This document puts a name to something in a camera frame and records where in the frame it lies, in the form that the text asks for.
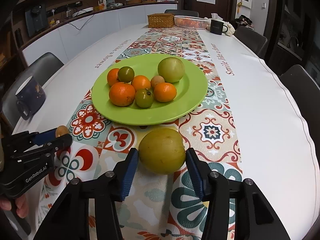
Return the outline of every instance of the table runner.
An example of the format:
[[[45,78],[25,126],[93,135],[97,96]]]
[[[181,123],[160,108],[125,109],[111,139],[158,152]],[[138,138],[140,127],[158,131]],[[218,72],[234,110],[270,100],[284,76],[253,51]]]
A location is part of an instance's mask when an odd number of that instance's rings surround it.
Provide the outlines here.
[[[66,124],[73,136],[73,144],[67,151],[57,153],[55,170],[44,180],[38,206],[38,226],[71,179],[95,179],[112,170],[118,161],[125,159],[131,147],[138,147],[147,133],[162,127],[179,131],[185,148],[193,147],[212,170],[226,178],[242,180],[240,150],[231,109],[197,30],[179,27],[149,29],[125,49],[115,63],[148,53],[183,57],[199,67],[208,80],[204,101],[191,113],[173,122],[128,126],[99,114],[92,104],[91,91],[88,91]],[[157,175],[139,163],[129,196],[116,206],[124,239],[181,240],[201,238],[208,203],[202,203],[195,196],[185,164],[172,175]],[[235,203],[230,199],[228,239],[234,236],[234,215]],[[95,239],[93,201],[90,201],[89,226],[91,239]]]

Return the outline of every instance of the black chair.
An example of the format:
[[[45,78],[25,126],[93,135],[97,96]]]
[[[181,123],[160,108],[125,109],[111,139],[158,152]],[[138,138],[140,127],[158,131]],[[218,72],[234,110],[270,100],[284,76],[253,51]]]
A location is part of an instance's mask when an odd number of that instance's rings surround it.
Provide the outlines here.
[[[175,9],[167,9],[164,13],[173,13],[174,15],[181,15],[181,16],[192,16],[192,17],[199,17],[199,13],[196,11],[188,11],[188,10],[175,10]]]
[[[264,48],[268,42],[268,39],[265,36],[244,26],[239,26],[233,35],[251,49],[258,57],[263,56]]]
[[[4,119],[4,122],[10,130],[13,131],[20,118],[20,114],[16,107],[17,98],[15,96],[18,88],[30,76],[33,76],[39,85],[43,86],[44,83],[46,83],[62,66],[63,63],[54,54],[47,52],[17,77],[2,99],[3,105],[1,117]]]
[[[318,161],[320,161],[320,88],[300,65],[292,66],[279,79],[290,91],[300,109],[301,115],[307,121],[309,134],[315,143],[316,156]],[[320,239],[320,217],[317,218],[303,238],[303,240],[316,239]]]

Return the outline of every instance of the silver bolt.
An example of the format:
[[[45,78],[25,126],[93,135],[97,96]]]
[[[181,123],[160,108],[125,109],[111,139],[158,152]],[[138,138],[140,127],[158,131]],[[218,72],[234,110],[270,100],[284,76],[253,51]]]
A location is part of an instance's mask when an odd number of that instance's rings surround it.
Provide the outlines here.
[[[108,178],[111,178],[115,175],[115,173],[113,171],[107,171],[104,175]]]
[[[80,180],[78,179],[78,178],[74,178],[74,179],[72,179],[71,181],[70,181],[70,183],[72,184],[72,185],[76,185],[76,184],[78,184],[80,182]]]
[[[253,184],[253,180],[252,179],[245,179],[244,182],[248,185],[252,185]]]
[[[217,171],[211,171],[211,172],[210,172],[210,176],[213,177],[213,178],[217,178],[217,177],[219,177],[219,172],[217,172]]]

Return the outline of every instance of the wooden door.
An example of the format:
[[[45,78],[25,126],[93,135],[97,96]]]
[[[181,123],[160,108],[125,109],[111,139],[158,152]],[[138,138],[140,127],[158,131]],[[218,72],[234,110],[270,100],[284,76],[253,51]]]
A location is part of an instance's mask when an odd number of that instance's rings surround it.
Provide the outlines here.
[[[230,10],[232,10],[233,0],[216,0],[215,4],[189,0],[188,10],[197,11],[201,18],[211,18],[211,13],[217,13],[224,20],[230,21]]]

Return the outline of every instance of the human hand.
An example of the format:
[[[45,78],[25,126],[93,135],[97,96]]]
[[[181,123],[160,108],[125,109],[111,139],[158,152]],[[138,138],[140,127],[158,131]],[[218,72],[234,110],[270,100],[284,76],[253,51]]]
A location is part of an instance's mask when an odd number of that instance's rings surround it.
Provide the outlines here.
[[[22,195],[21,197],[15,199],[15,203],[17,206],[17,215],[21,218],[25,218],[28,215],[29,207],[27,203],[26,195]],[[3,210],[9,211],[11,210],[11,203],[6,198],[0,198],[0,208]]]

